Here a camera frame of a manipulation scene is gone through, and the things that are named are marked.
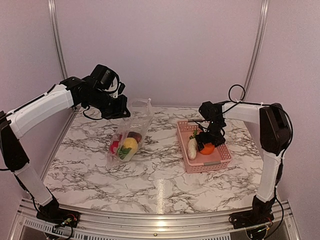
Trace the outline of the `orange tangerine toy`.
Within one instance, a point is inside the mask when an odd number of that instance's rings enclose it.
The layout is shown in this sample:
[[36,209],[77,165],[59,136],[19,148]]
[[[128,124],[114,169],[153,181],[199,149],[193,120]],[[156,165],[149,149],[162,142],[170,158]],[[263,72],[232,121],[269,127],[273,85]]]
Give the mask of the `orange tangerine toy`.
[[199,152],[202,155],[211,155],[215,150],[215,146],[212,143],[207,143],[204,145],[203,149],[200,150]]

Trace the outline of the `clear zip top bag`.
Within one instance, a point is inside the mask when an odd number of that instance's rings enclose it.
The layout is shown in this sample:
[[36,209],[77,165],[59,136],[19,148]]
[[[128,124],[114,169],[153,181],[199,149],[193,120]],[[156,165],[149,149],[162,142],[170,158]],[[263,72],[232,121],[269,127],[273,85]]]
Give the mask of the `clear zip top bag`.
[[115,168],[129,162],[143,146],[154,112],[152,99],[135,98],[128,102],[130,117],[123,118],[111,138],[106,167]]

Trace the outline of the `pink perforated plastic basket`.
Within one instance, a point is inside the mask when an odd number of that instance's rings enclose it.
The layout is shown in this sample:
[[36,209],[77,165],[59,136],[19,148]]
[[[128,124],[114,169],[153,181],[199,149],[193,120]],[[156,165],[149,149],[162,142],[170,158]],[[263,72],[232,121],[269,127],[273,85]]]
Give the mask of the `pink perforated plastic basket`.
[[187,120],[178,120],[176,125],[177,139],[187,173],[204,173],[222,170],[231,162],[233,157],[225,143],[216,147],[211,154],[198,152],[195,159],[190,160],[187,154],[190,136],[195,130],[197,130],[198,133],[201,130],[194,122],[188,122]]

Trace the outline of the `dark maroon eggplant toy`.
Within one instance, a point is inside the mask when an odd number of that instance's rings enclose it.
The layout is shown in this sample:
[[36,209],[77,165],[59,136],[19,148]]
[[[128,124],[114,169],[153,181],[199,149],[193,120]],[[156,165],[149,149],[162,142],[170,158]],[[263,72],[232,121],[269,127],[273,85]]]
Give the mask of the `dark maroon eggplant toy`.
[[127,137],[134,138],[138,143],[142,140],[142,135],[134,131],[129,132]]

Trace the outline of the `yellow lemon toy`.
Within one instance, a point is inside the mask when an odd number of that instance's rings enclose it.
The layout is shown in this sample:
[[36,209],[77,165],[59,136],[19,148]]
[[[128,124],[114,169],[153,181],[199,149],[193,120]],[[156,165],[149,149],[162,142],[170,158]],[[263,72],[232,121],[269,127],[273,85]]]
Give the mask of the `yellow lemon toy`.
[[135,153],[138,150],[138,142],[133,137],[127,137],[122,145],[125,149],[129,149],[130,153]]

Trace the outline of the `dark red fuzzy fruit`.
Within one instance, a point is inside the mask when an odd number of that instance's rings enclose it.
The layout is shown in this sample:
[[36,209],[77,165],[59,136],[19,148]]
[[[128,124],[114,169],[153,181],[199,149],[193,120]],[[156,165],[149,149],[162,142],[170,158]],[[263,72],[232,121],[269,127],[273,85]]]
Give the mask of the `dark red fuzzy fruit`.
[[109,147],[109,151],[112,153],[112,154],[115,154],[118,150],[118,147],[119,147],[119,141],[118,140],[115,140],[111,143],[110,147]]

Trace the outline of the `white radish with leaves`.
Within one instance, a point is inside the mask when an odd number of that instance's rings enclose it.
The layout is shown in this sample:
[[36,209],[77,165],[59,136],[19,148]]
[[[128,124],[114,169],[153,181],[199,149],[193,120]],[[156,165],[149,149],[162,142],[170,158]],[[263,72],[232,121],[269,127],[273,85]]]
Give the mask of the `white radish with leaves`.
[[117,157],[120,160],[124,160],[127,157],[127,155],[131,152],[131,150],[132,150],[131,147],[125,148],[122,146],[122,147],[118,148],[116,151]]

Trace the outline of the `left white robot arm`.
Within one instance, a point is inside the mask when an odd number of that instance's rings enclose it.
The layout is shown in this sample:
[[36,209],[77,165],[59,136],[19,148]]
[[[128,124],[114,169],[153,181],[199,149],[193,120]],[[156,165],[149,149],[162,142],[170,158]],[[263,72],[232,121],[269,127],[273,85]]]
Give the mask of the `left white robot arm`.
[[78,105],[98,109],[102,119],[127,118],[131,114],[128,99],[122,94],[124,89],[125,84],[117,75],[106,82],[90,76],[83,79],[73,76],[9,113],[0,113],[0,150],[4,164],[44,207],[43,213],[51,222],[60,222],[63,211],[30,165],[20,139],[49,117]]

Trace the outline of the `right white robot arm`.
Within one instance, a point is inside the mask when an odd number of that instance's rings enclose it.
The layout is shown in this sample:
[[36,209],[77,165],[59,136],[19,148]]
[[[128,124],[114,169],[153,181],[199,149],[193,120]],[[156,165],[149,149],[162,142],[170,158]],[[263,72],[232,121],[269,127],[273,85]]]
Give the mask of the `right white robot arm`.
[[285,151],[293,138],[292,124],[279,103],[257,104],[223,101],[203,102],[198,109],[208,126],[196,136],[198,149],[211,143],[218,147],[225,143],[225,120],[239,120],[259,126],[260,145],[263,150],[263,168],[260,184],[253,203],[273,204],[283,167]]

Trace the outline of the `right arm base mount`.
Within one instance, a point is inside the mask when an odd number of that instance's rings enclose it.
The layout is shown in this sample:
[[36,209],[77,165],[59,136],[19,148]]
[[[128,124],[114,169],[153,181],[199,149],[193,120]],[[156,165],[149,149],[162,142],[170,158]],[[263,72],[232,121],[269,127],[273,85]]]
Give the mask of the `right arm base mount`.
[[234,229],[252,227],[272,222],[275,219],[272,211],[274,203],[275,198],[270,201],[263,202],[254,196],[251,210],[234,212],[229,215],[228,220],[233,225]]

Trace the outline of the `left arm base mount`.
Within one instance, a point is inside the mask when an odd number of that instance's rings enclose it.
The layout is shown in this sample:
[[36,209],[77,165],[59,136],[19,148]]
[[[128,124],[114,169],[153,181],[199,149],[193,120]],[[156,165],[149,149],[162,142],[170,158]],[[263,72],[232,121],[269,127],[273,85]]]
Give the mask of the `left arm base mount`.
[[80,213],[78,211],[60,208],[58,200],[53,197],[53,199],[45,206],[38,204],[36,217],[40,220],[60,226],[66,225],[66,220],[71,219],[68,225],[76,228],[79,222]]

